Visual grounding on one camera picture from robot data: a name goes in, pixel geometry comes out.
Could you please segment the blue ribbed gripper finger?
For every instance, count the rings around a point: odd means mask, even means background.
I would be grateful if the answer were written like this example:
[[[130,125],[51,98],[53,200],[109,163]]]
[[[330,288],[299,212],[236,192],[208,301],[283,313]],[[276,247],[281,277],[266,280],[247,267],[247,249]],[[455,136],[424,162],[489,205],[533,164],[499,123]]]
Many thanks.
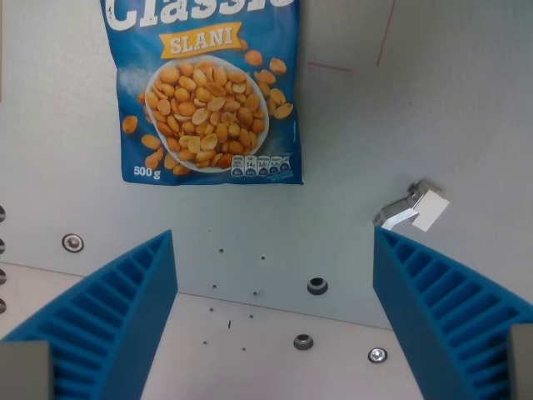
[[[374,231],[373,288],[425,399],[509,399],[511,327],[530,303],[398,233]]]
[[[165,231],[70,287],[3,341],[50,345],[56,399],[138,399],[177,289]]]

